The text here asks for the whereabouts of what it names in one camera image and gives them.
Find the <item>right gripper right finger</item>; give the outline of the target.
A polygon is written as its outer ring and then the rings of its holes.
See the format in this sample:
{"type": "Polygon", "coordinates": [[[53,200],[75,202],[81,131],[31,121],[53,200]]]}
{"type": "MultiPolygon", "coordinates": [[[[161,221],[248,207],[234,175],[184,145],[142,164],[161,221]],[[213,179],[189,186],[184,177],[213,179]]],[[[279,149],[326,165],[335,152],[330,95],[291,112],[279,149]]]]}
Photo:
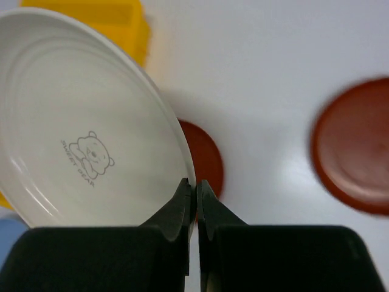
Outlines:
{"type": "Polygon", "coordinates": [[[202,291],[383,291],[363,240],[343,226],[249,225],[207,181],[196,188],[202,291]]]}

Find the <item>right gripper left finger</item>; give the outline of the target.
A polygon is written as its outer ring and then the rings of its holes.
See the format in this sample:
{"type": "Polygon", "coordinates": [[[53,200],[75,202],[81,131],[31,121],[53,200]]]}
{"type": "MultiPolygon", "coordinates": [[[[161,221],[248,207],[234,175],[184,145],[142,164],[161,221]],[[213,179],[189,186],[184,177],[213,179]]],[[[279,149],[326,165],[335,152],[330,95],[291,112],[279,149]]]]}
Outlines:
{"type": "Polygon", "coordinates": [[[32,228],[1,269],[2,291],[184,291],[189,274],[192,189],[140,226],[32,228]]]}

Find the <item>white plate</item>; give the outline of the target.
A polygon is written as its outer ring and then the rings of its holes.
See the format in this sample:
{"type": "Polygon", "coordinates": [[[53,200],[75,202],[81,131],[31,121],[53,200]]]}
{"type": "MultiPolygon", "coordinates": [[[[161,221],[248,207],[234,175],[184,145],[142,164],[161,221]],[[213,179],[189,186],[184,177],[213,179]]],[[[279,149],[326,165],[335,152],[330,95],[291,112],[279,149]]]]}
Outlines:
{"type": "Polygon", "coordinates": [[[1,13],[1,192],[31,227],[139,225],[196,175],[145,71],[50,10],[1,13]]]}

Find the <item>blue plate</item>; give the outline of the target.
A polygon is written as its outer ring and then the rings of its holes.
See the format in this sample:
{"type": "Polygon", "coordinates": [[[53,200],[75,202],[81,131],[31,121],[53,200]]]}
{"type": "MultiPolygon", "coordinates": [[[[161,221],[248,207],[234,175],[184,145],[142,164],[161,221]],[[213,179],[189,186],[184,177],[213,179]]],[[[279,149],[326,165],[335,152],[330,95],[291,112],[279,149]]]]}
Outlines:
{"type": "Polygon", "coordinates": [[[1,215],[0,225],[0,266],[3,267],[13,245],[29,229],[28,225],[17,214],[1,215]]]}

